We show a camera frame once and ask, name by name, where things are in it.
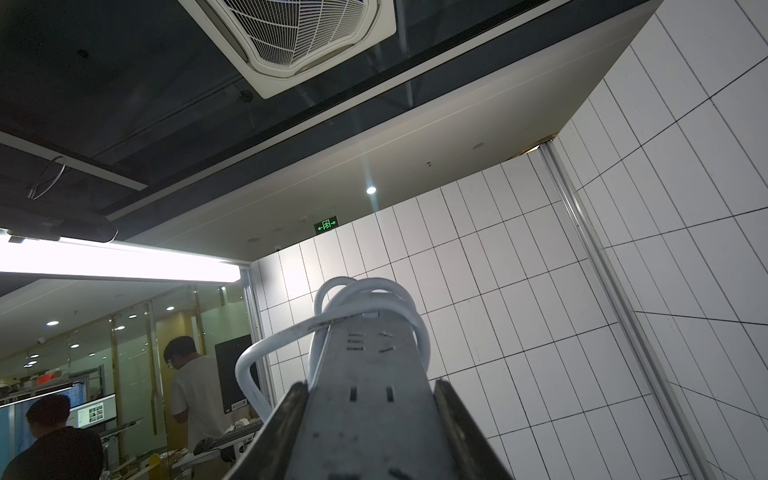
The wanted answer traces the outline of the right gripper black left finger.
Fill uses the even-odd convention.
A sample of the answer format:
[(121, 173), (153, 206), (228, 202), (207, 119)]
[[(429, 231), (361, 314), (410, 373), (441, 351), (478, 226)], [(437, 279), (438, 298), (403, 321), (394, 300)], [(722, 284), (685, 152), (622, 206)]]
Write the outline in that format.
[(308, 398), (306, 382), (292, 385), (225, 479), (285, 479)]

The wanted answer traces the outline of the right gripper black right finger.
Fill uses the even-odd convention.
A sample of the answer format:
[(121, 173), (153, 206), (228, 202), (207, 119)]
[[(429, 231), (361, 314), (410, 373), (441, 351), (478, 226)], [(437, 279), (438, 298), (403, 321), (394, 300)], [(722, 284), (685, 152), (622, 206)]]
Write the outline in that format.
[(458, 478), (513, 480), (453, 386), (437, 380), (434, 399)]

